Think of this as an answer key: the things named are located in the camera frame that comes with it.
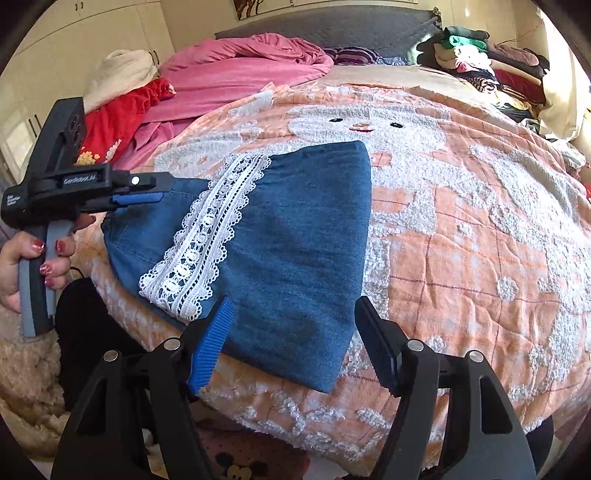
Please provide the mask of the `fuzzy tan sleeve left forearm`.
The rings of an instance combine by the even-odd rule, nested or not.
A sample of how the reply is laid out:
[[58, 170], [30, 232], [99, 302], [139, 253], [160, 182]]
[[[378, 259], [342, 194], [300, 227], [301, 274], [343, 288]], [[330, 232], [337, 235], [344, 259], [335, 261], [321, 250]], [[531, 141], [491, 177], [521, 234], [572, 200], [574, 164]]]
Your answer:
[[69, 417], [58, 383], [57, 335], [25, 339], [20, 316], [6, 308], [0, 328], [1, 415], [26, 454], [51, 458]]

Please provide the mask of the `left hand red nails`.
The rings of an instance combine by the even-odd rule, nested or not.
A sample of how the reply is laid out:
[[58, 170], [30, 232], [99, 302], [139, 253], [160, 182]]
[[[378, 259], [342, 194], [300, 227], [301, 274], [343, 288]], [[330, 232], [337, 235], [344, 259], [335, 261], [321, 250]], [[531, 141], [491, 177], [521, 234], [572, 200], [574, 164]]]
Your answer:
[[[21, 259], [32, 260], [45, 253], [45, 243], [30, 233], [19, 231], [1, 249], [1, 304], [20, 313], [19, 273]], [[76, 241], [71, 235], [62, 237], [50, 248], [57, 257], [44, 262], [40, 275], [48, 289], [59, 291], [68, 283], [71, 257], [76, 251]]]

